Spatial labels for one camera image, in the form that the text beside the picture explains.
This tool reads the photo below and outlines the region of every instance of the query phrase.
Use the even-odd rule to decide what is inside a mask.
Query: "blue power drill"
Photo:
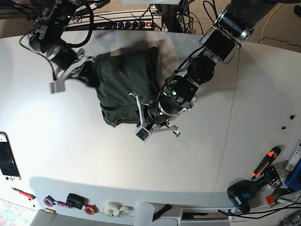
[[[249,200],[266,185],[270,185],[271,188],[282,186],[280,176],[274,166],[268,167],[264,175],[256,181],[242,180],[230,186],[227,194],[234,206],[247,214],[250,212]]]

